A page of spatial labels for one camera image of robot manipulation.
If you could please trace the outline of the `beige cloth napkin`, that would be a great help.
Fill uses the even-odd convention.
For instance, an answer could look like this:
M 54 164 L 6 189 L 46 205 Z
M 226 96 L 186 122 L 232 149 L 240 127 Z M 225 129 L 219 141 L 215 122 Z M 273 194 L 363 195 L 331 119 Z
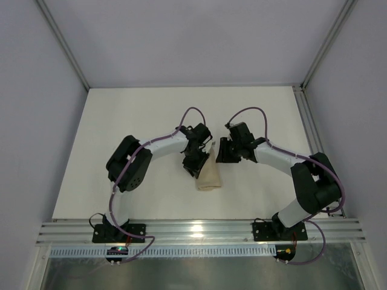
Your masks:
M 201 192 L 209 192 L 222 186 L 213 148 L 210 149 L 209 158 L 202 167 L 199 177 L 195 180 L 195 185 L 197 190 Z

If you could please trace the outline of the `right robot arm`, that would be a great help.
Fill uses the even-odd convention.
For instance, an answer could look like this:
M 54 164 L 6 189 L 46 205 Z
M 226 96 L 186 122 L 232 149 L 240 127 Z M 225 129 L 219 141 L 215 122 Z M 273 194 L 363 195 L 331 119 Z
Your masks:
M 234 164 L 245 159 L 268 165 L 292 178 L 296 197 L 270 222 L 278 239 L 289 239 L 297 227 L 332 203 L 338 201 L 343 206 L 343 185 L 325 154 L 303 156 L 280 148 L 266 137 L 255 138 L 244 122 L 227 123 L 226 128 L 229 136 L 220 139 L 217 163 Z

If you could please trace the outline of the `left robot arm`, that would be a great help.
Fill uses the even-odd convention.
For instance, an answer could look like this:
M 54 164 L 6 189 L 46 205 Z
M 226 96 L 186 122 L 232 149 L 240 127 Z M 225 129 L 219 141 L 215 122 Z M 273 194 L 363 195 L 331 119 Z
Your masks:
M 120 209 L 120 200 L 124 193 L 139 187 L 152 161 L 173 153 L 182 153 L 184 170 L 193 178 L 199 178 L 210 156 L 211 140 L 210 130 L 203 123 L 195 127 L 181 125 L 173 132 L 154 139 L 138 140 L 132 135 L 124 137 L 106 163 L 108 179 L 113 185 L 103 225 L 123 228 L 128 223 L 129 216 Z

